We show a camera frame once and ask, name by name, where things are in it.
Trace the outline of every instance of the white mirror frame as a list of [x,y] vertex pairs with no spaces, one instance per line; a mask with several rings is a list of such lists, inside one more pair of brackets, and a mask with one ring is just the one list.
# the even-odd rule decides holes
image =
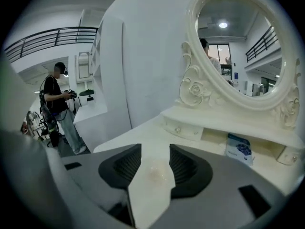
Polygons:
[[196,109],[206,105],[233,104],[243,110],[268,112],[286,129],[292,129],[299,112],[299,91],[296,66],[300,64],[294,51],[294,43],[285,23],[262,0],[248,0],[274,26],[282,49],[282,69],[280,78],[269,94],[250,97],[238,92],[217,72],[202,50],[197,33],[197,22],[203,6],[209,0],[192,0],[186,13],[186,42],[182,44],[186,59],[186,72],[180,86],[180,105]]

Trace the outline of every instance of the oval mirror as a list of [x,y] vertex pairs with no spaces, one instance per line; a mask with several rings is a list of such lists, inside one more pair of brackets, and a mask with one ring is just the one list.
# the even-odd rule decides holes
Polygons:
[[203,52],[232,87],[252,97],[276,87],[281,45],[274,27],[254,3],[209,0],[197,26]]

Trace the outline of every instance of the blueberry package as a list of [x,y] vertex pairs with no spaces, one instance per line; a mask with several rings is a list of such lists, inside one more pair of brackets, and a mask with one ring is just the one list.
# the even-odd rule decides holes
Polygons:
[[250,143],[247,139],[228,133],[225,153],[228,157],[238,159],[249,166],[253,164]]

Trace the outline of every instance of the round ceiling light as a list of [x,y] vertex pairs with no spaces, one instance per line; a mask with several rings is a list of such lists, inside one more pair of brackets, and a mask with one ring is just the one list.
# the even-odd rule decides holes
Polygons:
[[225,22],[219,24],[220,28],[226,28],[227,26],[228,26],[228,24]]

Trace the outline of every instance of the light blue jeans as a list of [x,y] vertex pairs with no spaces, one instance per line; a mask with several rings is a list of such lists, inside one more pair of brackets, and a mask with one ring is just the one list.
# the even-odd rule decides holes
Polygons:
[[80,148],[85,146],[85,144],[73,124],[75,115],[68,109],[60,112],[55,118],[61,124],[61,127],[65,132],[65,137],[74,154],[78,154]]

